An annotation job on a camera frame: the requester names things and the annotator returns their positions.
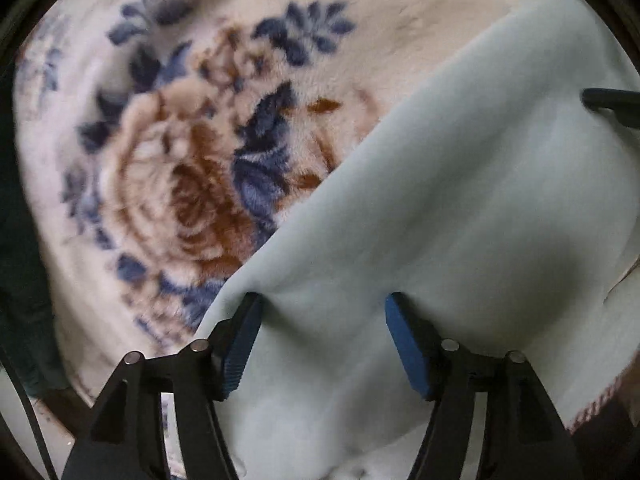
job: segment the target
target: brown leaf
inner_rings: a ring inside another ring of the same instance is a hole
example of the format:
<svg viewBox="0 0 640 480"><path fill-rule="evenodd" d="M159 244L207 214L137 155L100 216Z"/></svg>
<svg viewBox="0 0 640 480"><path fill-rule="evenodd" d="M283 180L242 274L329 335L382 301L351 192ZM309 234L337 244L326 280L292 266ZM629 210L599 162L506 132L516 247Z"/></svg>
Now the brown leaf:
<svg viewBox="0 0 640 480"><path fill-rule="evenodd" d="M341 106L342 103L339 103L338 101L320 97L315 103L307 105L306 110L312 114L328 114L336 111Z"/></svg>

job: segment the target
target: fleece blanket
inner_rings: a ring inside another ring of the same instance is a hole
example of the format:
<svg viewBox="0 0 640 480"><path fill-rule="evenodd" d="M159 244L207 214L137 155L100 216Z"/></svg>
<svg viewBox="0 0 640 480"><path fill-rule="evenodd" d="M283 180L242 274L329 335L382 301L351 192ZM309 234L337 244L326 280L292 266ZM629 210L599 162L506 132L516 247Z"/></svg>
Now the fleece blanket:
<svg viewBox="0 0 640 480"><path fill-rule="evenodd" d="M638 76L582 2L538 0L428 78L518 1L61 0L15 107L76 385L260 290L220 407L239 474L402 478L429 407L384 329L401 289L472 349L523 349L568 425L596 411L638 344L636 274L605 298L639 183L579 91Z"/></svg>

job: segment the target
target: metal screw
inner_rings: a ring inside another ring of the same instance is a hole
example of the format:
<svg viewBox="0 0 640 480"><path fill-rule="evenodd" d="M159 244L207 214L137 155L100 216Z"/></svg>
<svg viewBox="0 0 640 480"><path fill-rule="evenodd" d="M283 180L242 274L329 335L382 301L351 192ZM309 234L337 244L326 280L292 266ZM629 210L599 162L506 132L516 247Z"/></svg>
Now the metal screw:
<svg viewBox="0 0 640 480"><path fill-rule="evenodd" d="M447 352L455 352L460 348L460 344L457 341L453 341L453 339L443 339L440 346Z"/></svg>
<svg viewBox="0 0 640 480"><path fill-rule="evenodd" d="M138 361L140 361L140 359L142 359L144 356L140 353L140 352L129 352L127 355L124 356L124 362L127 365L134 365L136 364Z"/></svg>
<svg viewBox="0 0 640 480"><path fill-rule="evenodd" d="M509 352L509 359L511 360L512 363L517 363L517 364L522 364L527 361L527 358L524 357L524 354L522 352L518 352L517 350L513 352Z"/></svg>
<svg viewBox="0 0 640 480"><path fill-rule="evenodd" d="M193 341L189 345L189 348L191 348L191 350L193 350L194 352L204 352L207 348L209 348L209 341L207 341L206 339L196 339L196 341Z"/></svg>

